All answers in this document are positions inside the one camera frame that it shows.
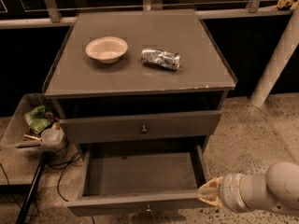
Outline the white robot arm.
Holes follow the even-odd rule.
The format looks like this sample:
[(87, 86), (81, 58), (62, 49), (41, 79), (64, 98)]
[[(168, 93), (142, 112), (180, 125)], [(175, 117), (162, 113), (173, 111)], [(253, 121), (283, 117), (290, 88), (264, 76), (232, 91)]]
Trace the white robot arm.
[(235, 213), (264, 210), (298, 217), (299, 165), (277, 162), (262, 174), (215, 177), (199, 188), (198, 199)]

